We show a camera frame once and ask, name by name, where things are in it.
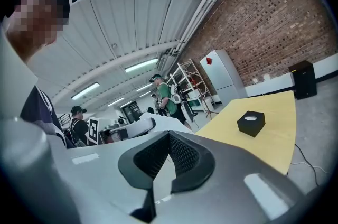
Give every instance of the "shelf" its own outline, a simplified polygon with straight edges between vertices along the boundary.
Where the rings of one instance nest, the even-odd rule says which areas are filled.
[[[194,100],[198,100],[201,96],[205,95],[205,92],[202,93],[201,95],[197,96],[197,97],[193,97],[193,98],[189,98],[188,101],[194,101]]]
[[[183,92],[192,90],[193,88],[195,88],[196,86],[198,86],[199,84],[203,83],[203,81],[200,81],[199,83],[197,83],[196,85],[193,85],[192,88],[187,88],[186,90],[184,90]]]
[[[190,77],[190,76],[192,76],[193,74],[195,74],[196,76],[198,76],[197,72],[193,72],[193,73],[191,73],[191,74],[187,74],[186,76],[187,76],[187,77]],[[180,83],[181,83],[182,81],[184,81],[184,80],[186,80],[185,77],[182,78],[182,79],[178,82],[178,84],[180,84]]]

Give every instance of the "cable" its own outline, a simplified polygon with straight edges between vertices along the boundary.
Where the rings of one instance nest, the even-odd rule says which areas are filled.
[[[195,124],[197,125],[197,127],[199,128],[199,125],[196,123],[196,120],[194,120],[194,122],[195,122]],[[200,130],[200,128],[199,128],[199,130]]]
[[[294,162],[294,163],[290,163],[291,165],[298,165],[298,164],[305,164],[309,167],[311,167],[309,164],[305,163],[305,162]],[[321,169],[322,172],[326,173],[326,174],[330,174],[329,172],[325,171],[322,167],[319,166],[313,166],[315,169]]]
[[[301,154],[302,154],[304,160],[305,160],[305,161],[310,165],[310,167],[313,169],[313,172],[314,172],[314,174],[315,174],[315,183],[316,183],[316,186],[319,186],[319,184],[318,184],[318,182],[317,182],[317,174],[316,174],[315,168],[314,168],[314,167],[311,165],[311,163],[305,158],[305,156],[304,156],[304,154],[303,154],[301,148],[299,148],[298,145],[297,145],[296,143],[295,143],[295,146],[296,146],[296,147],[299,149],[299,151],[301,152]]]

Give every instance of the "wooden tabletop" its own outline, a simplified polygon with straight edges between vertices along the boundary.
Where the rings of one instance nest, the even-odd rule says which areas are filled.
[[[265,114],[265,126],[256,137],[238,130],[237,120],[248,110]],[[296,138],[294,94],[287,91],[233,100],[196,135],[246,149],[280,173],[286,174]]]

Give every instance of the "ceiling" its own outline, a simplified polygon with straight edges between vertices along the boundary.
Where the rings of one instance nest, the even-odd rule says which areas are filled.
[[[74,105],[95,113],[121,97],[121,106],[153,89],[136,92],[175,62],[173,51],[203,0],[82,0],[71,5],[69,25],[29,67],[57,113]],[[128,66],[158,63],[126,73]],[[71,97],[98,82],[85,96]]]

